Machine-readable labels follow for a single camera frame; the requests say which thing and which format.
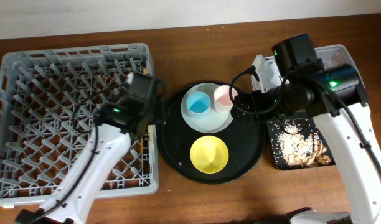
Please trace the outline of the wooden chopstick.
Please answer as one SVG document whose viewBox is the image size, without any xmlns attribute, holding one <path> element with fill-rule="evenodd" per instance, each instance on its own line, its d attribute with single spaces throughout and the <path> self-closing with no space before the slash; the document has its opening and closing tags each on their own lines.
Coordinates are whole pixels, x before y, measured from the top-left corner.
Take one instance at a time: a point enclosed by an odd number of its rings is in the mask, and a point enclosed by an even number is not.
<svg viewBox="0 0 381 224">
<path fill-rule="evenodd" d="M 140 138 L 139 143 L 140 143 L 140 152 L 143 154 L 143 152 L 144 152 L 144 139 L 143 139 L 143 137 Z"/>
</svg>

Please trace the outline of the yellow bowl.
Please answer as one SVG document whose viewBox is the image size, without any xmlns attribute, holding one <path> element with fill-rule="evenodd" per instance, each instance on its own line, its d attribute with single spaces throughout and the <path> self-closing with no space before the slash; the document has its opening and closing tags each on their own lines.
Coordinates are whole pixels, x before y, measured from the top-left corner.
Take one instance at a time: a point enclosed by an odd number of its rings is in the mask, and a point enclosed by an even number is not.
<svg viewBox="0 0 381 224">
<path fill-rule="evenodd" d="M 202 136 L 190 148 L 192 165 L 204 174 L 220 172 L 228 163 L 227 145 L 218 137 Z"/>
</svg>

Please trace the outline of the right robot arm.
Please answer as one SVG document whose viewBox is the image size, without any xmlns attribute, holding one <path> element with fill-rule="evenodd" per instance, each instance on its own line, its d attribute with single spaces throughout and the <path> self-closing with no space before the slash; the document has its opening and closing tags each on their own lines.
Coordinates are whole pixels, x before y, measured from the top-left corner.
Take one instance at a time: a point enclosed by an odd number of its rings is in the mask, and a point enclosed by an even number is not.
<svg viewBox="0 0 381 224">
<path fill-rule="evenodd" d="M 307 34 L 272 48 L 280 79 L 272 80 L 254 63 L 247 73 L 260 89 L 231 96 L 235 110 L 261 120 L 281 121 L 304 111 L 329 146 L 350 202 L 349 213 L 301 208 L 283 223 L 381 223 L 381 150 L 375 137 L 367 92 L 349 64 L 326 68 Z"/>
</svg>

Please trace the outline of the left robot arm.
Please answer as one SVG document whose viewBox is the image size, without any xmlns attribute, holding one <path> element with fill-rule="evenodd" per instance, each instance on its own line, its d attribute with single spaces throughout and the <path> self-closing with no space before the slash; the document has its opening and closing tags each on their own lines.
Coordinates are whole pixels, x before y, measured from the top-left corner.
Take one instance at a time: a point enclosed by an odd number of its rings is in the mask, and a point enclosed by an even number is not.
<svg viewBox="0 0 381 224">
<path fill-rule="evenodd" d="M 107 103 L 94 116 L 85 147 L 56 191 L 35 212 L 23 209 L 15 223 L 85 223 L 105 179 L 146 133 L 164 122 L 163 80 L 130 73 L 122 84 L 124 101 Z"/>
</svg>

